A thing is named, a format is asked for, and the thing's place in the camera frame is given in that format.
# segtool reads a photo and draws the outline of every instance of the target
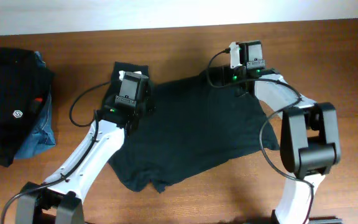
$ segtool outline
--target white wall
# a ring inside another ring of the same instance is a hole
[[[0,0],[0,35],[358,17],[358,0]]]

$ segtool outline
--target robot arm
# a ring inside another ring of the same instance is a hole
[[[287,83],[276,70],[266,70],[260,41],[232,42],[229,46],[231,69],[244,67],[241,78],[263,78]],[[245,92],[253,93],[271,109],[278,111],[297,101],[290,89],[274,82],[254,82],[240,86]],[[314,186],[314,194],[328,174],[331,166],[340,160],[341,150],[337,130],[336,111],[332,104],[317,104],[305,96],[291,110],[278,114],[283,119],[280,155],[288,175],[305,180]],[[316,137],[308,138],[306,130],[319,131]],[[308,215],[311,190],[303,182],[287,179],[283,196],[272,213],[274,223],[303,223]],[[311,221],[310,223],[341,223],[340,219]]]
[[[57,215],[53,218],[55,224],[85,223],[82,204],[95,178],[124,144],[126,136],[137,129],[140,118],[154,110],[149,78],[141,73],[120,74],[120,92],[106,98],[103,107],[97,111],[100,119],[91,123],[81,144],[44,183],[62,177],[65,180],[19,198],[16,223],[49,223],[50,218],[42,213],[42,209],[51,207],[57,208]],[[40,185],[29,182],[21,192],[37,187]]]

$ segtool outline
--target black mounting bracket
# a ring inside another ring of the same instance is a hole
[[[307,137],[306,130],[310,128],[319,131],[318,136]],[[331,103],[319,103],[285,110],[280,148],[284,167],[297,178],[328,174],[341,160],[335,107]]]
[[[28,182],[21,192],[40,187]],[[56,217],[42,213],[42,210],[57,208]],[[49,189],[23,195],[17,201],[16,222],[20,224],[84,224],[82,201],[69,192],[61,195]]]
[[[146,75],[125,72],[120,92],[107,97],[98,110],[98,117],[125,128],[130,135],[137,129],[141,117],[153,113],[154,109],[150,79]]]

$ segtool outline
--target black motor joint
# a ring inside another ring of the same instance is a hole
[[[152,83],[146,75],[125,72],[119,93],[107,97],[98,111],[100,119],[116,123],[125,128],[129,136],[139,124],[139,120],[153,113]]]

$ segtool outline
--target white logo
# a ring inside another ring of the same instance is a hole
[[[19,110],[15,110],[13,111],[13,117],[15,118],[21,118],[23,116],[23,112],[19,111]]]

